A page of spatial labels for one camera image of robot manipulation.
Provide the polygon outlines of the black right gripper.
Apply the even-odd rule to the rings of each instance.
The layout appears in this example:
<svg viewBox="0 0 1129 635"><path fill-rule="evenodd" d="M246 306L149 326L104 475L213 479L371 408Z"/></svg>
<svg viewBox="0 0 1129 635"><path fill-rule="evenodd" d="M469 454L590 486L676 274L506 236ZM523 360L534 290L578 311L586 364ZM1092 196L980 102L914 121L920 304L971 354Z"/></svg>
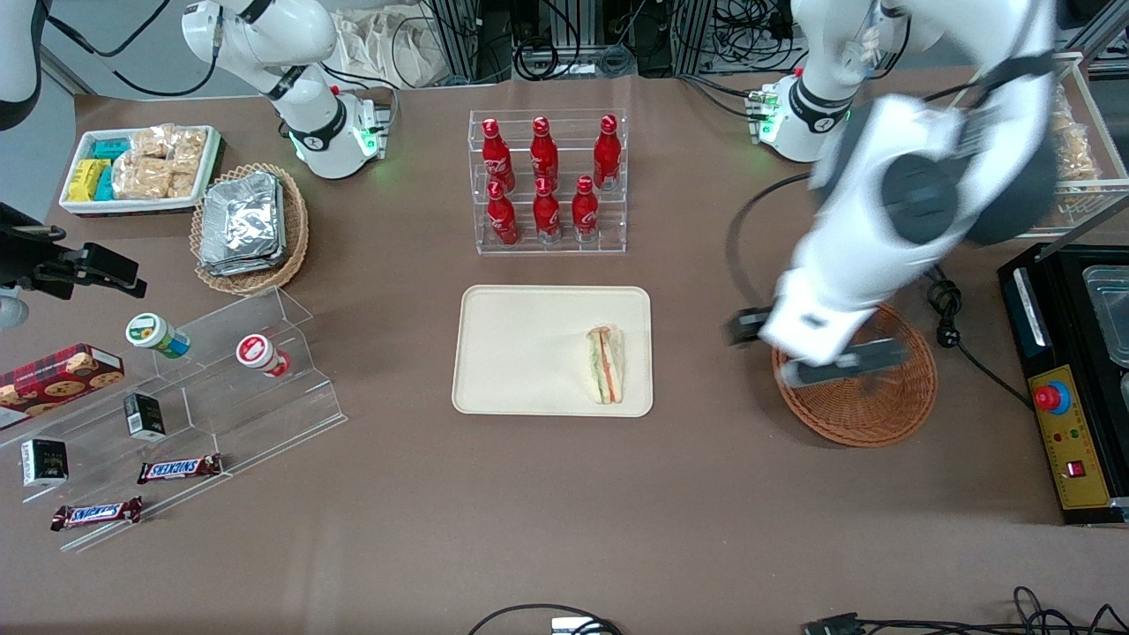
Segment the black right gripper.
<svg viewBox="0 0 1129 635"><path fill-rule="evenodd" d="M64 229L32 220L28 214L1 205L1 287L42 292L69 301L77 285L100 286L145 297L145 279L138 277L138 264L115 250L98 244L84 244L77 261L75 250L60 244Z"/></svg>

